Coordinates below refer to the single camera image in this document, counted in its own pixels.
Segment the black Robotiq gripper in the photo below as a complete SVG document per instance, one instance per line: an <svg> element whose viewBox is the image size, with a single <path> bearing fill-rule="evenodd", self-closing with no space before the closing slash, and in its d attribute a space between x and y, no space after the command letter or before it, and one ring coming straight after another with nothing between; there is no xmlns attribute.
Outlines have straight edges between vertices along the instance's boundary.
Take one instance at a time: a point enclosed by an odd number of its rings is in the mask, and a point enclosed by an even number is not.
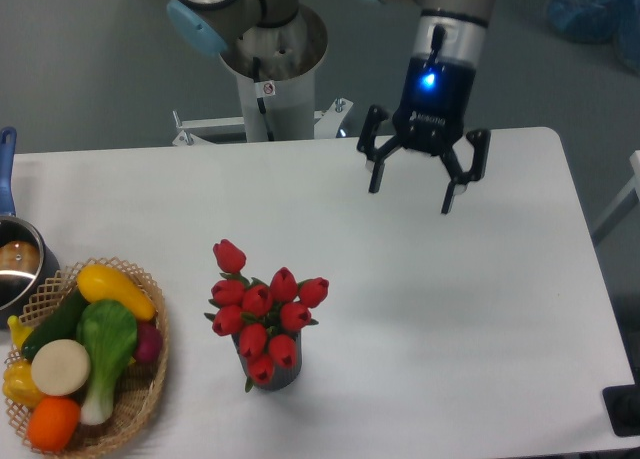
<svg viewBox="0 0 640 459"><path fill-rule="evenodd" d="M454 197L470 182L484 178L491 141L489 129L476 129L465 136L473 148L471 166L463 170L453 145L462 138L464 115L475 79L475 69L452 62L431 63L425 56L410 59L400 103L392 116L395 134L382 146L375 145L380 125L389 113L371 105L361 129L356 150L366 156L371 172L368 192L380 190L386 159L398 148L439 156L450 181L441 213L451 212Z"/></svg>

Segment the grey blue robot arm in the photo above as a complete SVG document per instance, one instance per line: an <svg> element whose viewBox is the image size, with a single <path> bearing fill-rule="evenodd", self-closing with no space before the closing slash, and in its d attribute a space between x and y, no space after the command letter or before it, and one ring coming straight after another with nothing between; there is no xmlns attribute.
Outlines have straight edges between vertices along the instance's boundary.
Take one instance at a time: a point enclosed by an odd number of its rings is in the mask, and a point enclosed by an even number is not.
<svg viewBox="0 0 640 459"><path fill-rule="evenodd" d="M394 112L370 107L357 150L377 192L386 159L398 149L439 158L450 178L442 209L485 174L490 133L466 131L464 115L495 0L405 1L420 8L401 99ZM315 71L327 30L300 0L170 0L167 15L183 39L219 57L235 75L251 142L309 138Z"/></svg>

